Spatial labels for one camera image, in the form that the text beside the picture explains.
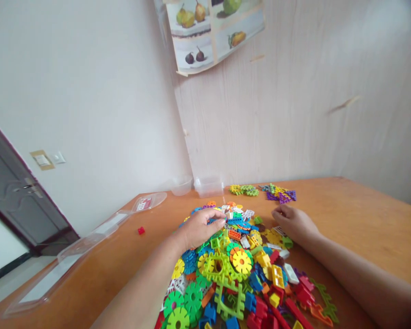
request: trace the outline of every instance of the clear plastic container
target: clear plastic container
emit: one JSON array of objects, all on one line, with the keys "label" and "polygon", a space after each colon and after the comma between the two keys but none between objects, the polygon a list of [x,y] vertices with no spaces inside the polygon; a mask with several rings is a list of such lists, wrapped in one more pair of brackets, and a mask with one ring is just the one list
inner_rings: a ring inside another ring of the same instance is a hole
[{"label": "clear plastic container", "polygon": [[193,177],[189,175],[183,175],[174,177],[169,180],[171,184],[170,190],[175,196],[182,196],[192,189]]},{"label": "clear plastic container", "polygon": [[224,195],[224,182],[220,176],[195,178],[195,191],[200,198]]}]

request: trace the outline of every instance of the purple block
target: purple block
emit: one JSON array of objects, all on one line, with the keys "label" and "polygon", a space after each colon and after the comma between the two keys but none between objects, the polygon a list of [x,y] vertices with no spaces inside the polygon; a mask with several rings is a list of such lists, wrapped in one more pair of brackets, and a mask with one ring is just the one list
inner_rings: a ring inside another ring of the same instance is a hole
[{"label": "purple block", "polygon": [[276,197],[274,194],[271,194],[269,192],[266,192],[266,197],[267,197],[268,200],[272,200],[272,201],[278,201],[279,200],[278,197]]}]

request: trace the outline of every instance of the wooden table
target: wooden table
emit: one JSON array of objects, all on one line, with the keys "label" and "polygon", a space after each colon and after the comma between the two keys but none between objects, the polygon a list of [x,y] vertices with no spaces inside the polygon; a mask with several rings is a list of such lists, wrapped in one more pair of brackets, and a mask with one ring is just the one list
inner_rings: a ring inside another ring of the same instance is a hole
[{"label": "wooden table", "polygon": [[[305,210],[327,237],[411,283],[411,206],[344,178],[321,178],[274,183],[297,191],[293,206]],[[130,210],[140,194],[122,209]],[[217,204],[234,201],[261,216],[273,226],[271,210],[276,202],[258,197],[211,198]],[[135,214],[117,232],[100,243],[71,274],[51,300],[33,313],[1,319],[0,328],[89,328],[111,299],[149,256],[196,208],[210,199],[196,192],[168,198],[157,208]],[[139,236],[143,226],[146,233]],[[288,263],[327,286],[338,308],[340,325],[335,328],[375,328],[361,307],[314,258],[298,245],[291,249]],[[24,284],[0,303],[0,317],[8,305],[35,280]],[[316,300],[324,305],[316,293]],[[323,328],[316,320],[315,328]]]}]

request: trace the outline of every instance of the fig illustration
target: fig illustration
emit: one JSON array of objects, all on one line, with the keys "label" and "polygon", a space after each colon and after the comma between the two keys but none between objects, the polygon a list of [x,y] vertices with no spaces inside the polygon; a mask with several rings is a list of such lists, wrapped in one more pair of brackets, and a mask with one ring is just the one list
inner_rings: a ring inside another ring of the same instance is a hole
[{"label": "fig illustration", "polygon": [[187,64],[193,64],[193,62],[195,61],[195,59],[193,58],[193,53],[190,53],[186,56],[186,63]]},{"label": "fig illustration", "polygon": [[204,53],[201,51],[201,49],[198,47],[198,46],[196,46],[197,48],[198,48],[198,50],[199,50],[199,52],[196,54],[196,60],[198,61],[198,62],[202,62],[202,61],[204,61]]}]

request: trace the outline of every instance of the purple gear block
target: purple gear block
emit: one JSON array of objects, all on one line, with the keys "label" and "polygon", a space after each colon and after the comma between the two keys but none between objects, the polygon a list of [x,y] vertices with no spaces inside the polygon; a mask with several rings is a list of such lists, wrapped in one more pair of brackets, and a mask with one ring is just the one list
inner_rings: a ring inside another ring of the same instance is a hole
[{"label": "purple gear block", "polygon": [[300,273],[296,267],[294,267],[294,272],[295,272],[295,275],[296,275],[297,277],[307,276],[306,272],[301,271],[301,273]]},{"label": "purple gear block", "polygon": [[276,197],[274,194],[271,194],[269,192],[266,192],[266,197],[267,197],[268,200],[279,201],[278,197]]},{"label": "purple gear block", "polygon": [[280,201],[280,204],[284,204],[284,203],[291,202],[292,199],[286,194],[279,192],[279,201]]},{"label": "purple gear block", "polygon": [[285,192],[293,201],[297,201],[296,191],[286,191]]}]

